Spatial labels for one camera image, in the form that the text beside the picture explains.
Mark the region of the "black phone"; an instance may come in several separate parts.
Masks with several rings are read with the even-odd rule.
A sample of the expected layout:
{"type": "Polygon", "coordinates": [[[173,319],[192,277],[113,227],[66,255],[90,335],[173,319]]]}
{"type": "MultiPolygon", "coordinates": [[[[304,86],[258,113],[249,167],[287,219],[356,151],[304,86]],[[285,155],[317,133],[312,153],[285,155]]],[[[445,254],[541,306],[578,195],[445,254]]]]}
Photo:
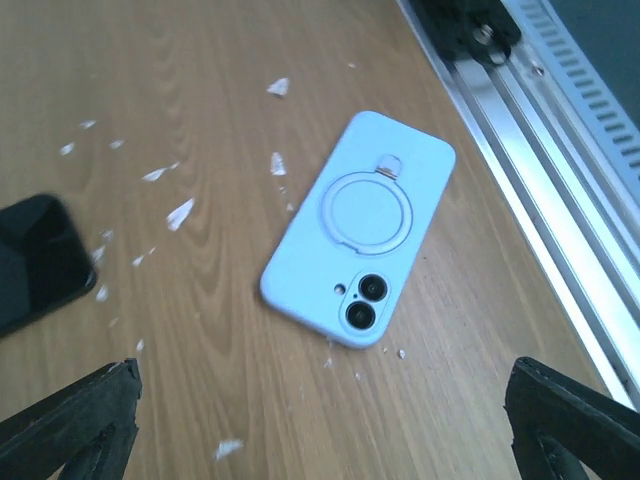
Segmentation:
{"type": "Polygon", "coordinates": [[[41,193],[1,209],[1,334],[87,294],[97,272],[64,203],[41,193]]]}

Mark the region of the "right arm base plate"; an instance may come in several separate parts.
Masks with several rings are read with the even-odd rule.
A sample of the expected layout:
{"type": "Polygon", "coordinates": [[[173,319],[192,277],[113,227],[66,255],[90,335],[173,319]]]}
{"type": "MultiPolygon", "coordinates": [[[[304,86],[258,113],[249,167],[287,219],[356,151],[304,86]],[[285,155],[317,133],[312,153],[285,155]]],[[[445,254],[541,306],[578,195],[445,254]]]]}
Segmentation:
{"type": "Polygon", "coordinates": [[[438,55],[472,59],[486,68],[510,58],[522,33],[498,0],[417,0],[411,6],[438,55]]]}

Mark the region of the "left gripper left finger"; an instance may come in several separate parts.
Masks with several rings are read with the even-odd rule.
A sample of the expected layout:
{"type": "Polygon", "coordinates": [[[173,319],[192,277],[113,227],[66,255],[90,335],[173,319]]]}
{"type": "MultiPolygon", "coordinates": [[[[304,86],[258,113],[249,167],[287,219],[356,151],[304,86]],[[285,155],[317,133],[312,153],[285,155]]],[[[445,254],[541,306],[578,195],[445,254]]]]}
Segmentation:
{"type": "Polygon", "coordinates": [[[138,362],[104,365],[1,422],[3,479],[121,479],[138,433],[138,362]]]}

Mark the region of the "light blue cased phone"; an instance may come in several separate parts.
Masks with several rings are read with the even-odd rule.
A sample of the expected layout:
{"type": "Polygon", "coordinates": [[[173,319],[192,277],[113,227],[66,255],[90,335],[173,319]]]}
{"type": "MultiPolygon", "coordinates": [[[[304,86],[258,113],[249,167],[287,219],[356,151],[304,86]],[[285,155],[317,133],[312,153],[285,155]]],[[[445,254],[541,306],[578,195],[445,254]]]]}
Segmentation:
{"type": "Polygon", "coordinates": [[[264,301],[347,347],[378,342],[455,163],[447,142],[357,113],[261,275],[264,301]]]}

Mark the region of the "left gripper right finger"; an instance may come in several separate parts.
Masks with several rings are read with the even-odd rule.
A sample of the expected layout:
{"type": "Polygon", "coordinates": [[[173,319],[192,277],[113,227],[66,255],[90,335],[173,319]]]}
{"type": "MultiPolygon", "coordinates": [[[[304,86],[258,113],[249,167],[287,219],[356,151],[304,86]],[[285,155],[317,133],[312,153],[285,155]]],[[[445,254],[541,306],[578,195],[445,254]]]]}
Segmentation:
{"type": "Polygon", "coordinates": [[[516,359],[505,410],[523,479],[639,477],[639,413],[543,363],[516,359]]]}

